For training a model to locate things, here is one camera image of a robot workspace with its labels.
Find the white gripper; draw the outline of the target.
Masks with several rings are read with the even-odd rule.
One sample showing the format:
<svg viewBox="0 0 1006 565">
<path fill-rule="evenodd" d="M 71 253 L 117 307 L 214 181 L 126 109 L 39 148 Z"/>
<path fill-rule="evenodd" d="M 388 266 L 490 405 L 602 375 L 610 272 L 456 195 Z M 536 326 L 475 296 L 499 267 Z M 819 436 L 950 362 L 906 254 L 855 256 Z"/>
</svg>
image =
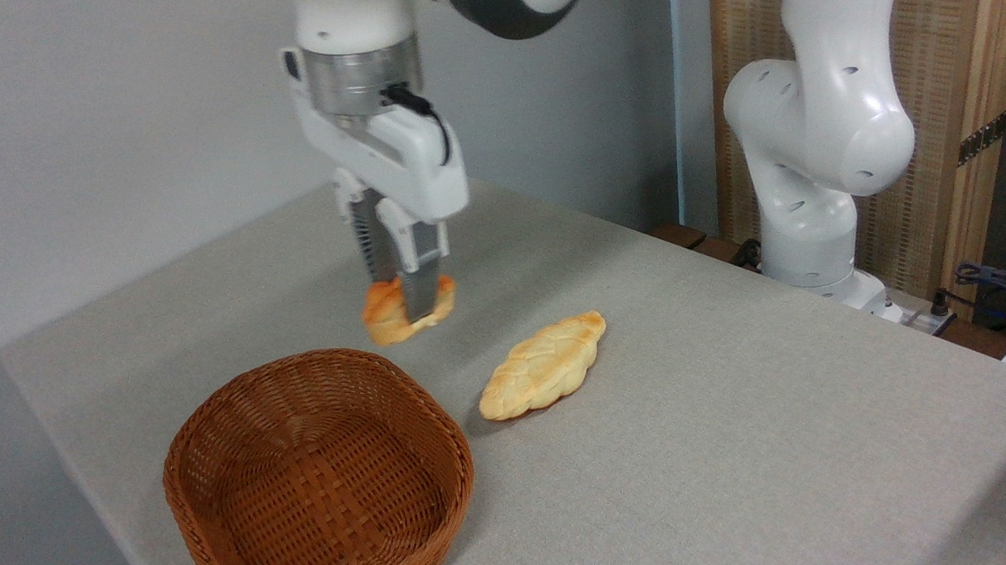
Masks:
<svg viewBox="0 0 1006 565">
<path fill-rule="evenodd" d="M 281 57 L 303 135 L 344 168 L 333 174 L 338 213 L 371 282 L 398 275 L 407 321 L 423 321 L 450 253 L 441 219 L 471 198 L 454 131 L 410 107 L 422 91 L 420 41 L 345 55 L 285 47 Z"/>
</svg>

